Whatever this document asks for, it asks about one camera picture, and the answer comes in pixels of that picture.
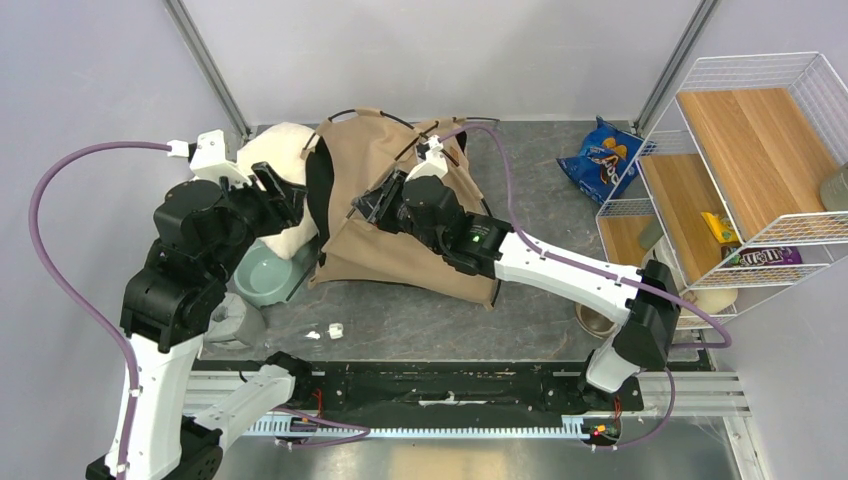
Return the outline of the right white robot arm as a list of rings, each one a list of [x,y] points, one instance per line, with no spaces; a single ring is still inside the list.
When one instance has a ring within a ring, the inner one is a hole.
[[[413,239],[460,273],[533,286],[610,320],[613,333],[584,368],[594,389],[614,393],[628,378],[666,367],[680,316],[668,265],[607,263],[554,247],[507,221],[466,210],[436,176],[392,173],[352,206],[368,223]]]

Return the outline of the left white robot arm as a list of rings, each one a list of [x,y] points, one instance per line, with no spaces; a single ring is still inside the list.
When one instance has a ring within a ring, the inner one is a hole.
[[[154,212],[158,236],[128,282],[120,326],[135,354],[139,383],[122,399],[134,418],[90,463],[89,479],[211,479],[225,452],[271,409],[310,395],[311,366],[278,352],[233,393],[192,416],[184,414],[188,380],[213,311],[254,241],[297,225],[307,190],[256,164],[243,186],[229,180],[187,181]]]

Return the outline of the beige pet tent fabric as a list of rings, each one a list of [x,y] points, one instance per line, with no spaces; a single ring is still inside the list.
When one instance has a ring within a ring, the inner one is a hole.
[[[316,128],[302,150],[321,245],[310,286],[408,285],[493,309],[494,240],[509,228],[471,176],[465,122],[359,108]]]

